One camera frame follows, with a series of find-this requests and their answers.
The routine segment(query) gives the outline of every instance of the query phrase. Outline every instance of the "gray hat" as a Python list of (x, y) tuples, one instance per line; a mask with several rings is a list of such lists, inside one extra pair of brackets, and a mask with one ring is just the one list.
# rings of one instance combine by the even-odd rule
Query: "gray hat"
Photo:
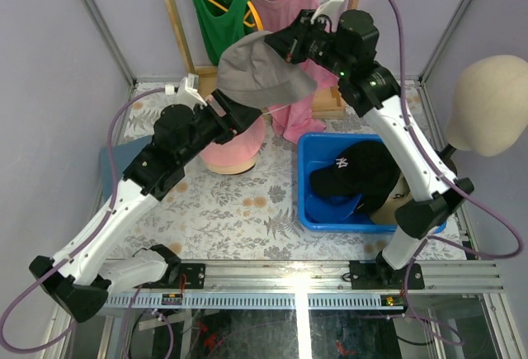
[(256, 31), (229, 46), (220, 57), (217, 86), (233, 101), (244, 106), (289, 105), (301, 101), (317, 83), (296, 64), (286, 63), (264, 36)]

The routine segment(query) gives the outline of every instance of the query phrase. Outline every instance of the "floral tablecloth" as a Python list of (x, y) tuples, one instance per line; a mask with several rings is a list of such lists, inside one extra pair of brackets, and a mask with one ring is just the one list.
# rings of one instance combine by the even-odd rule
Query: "floral tablecloth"
[[(142, 83), (135, 94), (162, 83)], [(425, 114), (413, 83), (406, 85), (412, 113), (429, 136)], [(160, 111), (174, 98), (155, 94), (136, 102), (123, 142), (153, 133)], [(327, 120), (329, 132), (373, 133), (352, 109), (343, 120)], [(239, 176), (223, 176), (205, 168), (200, 158), (186, 167), (186, 177), (130, 230), (113, 258), (163, 243), (184, 259), (354, 260), (371, 259), (390, 234), (314, 233), (297, 218), (296, 146), (274, 136), (267, 122), (266, 140), (257, 166)], [(441, 236), (460, 242), (453, 217)], [(427, 245), (426, 259), (463, 259), (437, 241)]]

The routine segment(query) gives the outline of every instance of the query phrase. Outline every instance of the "beige mannequin head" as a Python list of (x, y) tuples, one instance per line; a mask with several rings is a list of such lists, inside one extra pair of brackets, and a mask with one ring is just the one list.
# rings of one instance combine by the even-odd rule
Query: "beige mannequin head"
[(510, 148), (528, 125), (528, 63), (498, 55), (469, 66), (455, 89), (447, 141), (491, 157)]

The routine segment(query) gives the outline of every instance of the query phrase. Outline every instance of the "blue plastic bin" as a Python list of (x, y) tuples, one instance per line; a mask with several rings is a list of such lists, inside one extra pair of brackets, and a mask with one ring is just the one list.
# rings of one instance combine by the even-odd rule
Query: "blue plastic bin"
[[(346, 148), (363, 140), (378, 140), (378, 135), (308, 133), (301, 136), (298, 146), (297, 168), (299, 169), (299, 219), (311, 231), (324, 233), (392, 233), (396, 225), (374, 224), (365, 214), (352, 214), (341, 223), (319, 223), (311, 220), (306, 213), (304, 202), (312, 193), (309, 176), (312, 171), (333, 164), (336, 157)], [(436, 230), (441, 232), (446, 227), (442, 224)]]

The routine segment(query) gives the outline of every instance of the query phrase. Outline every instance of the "pink t-shirt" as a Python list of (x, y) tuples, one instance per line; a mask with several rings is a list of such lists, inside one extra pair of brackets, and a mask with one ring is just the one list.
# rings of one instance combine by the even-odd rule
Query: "pink t-shirt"
[[(319, 0), (251, 0), (262, 20), (265, 31), (279, 31), (287, 27), (302, 9), (316, 9)], [(324, 68), (309, 60), (302, 64), (304, 71), (318, 83), (318, 90), (331, 87), (337, 78)], [(297, 143), (306, 132), (321, 132), (326, 126), (312, 119), (314, 94), (289, 107), (272, 113), (273, 129), (276, 135), (284, 135), (287, 140)]]

